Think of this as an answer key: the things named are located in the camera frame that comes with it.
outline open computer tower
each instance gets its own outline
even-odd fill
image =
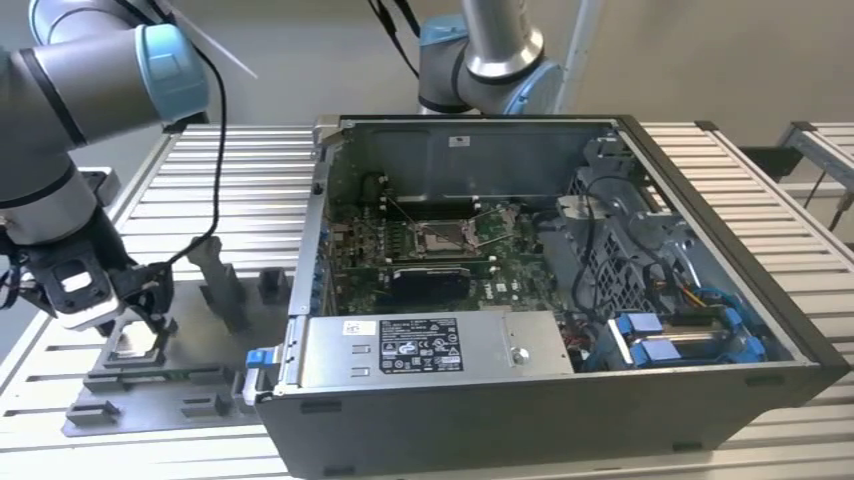
[[[256,403],[293,475],[714,449],[845,374],[634,118],[343,117],[317,133]]]

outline yellow wire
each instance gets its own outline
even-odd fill
[[[703,302],[703,301],[696,297],[696,295],[694,295],[694,294],[691,293],[691,291],[690,291],[687,288],[684,288],[684,287],[680,287],[680,288],[682,288],[682,291],[684,292],[684,294],[687,295],[687,297],[694,301],[694,303],[696,303],[700,307],[707,307],[707,306],[708,306],[708,305],[706,305],[706,303],[704,303],[704,302]]]

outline power supply label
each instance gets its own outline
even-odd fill
[[[379,347],[383,373],[463,371],[455,318],[380,320]]]

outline green circuit board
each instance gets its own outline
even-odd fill
[[[408,221],[364,212],[333,229],[337,314],[564,309],[531,215],[483,205],[467,219]],[[466,298],[399,305],[389,280],[402,269],[464,269]]]

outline motherboard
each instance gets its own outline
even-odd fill
[[[563,310],[536,214],[511,201],[383,196],[331,228],[336,313]]]

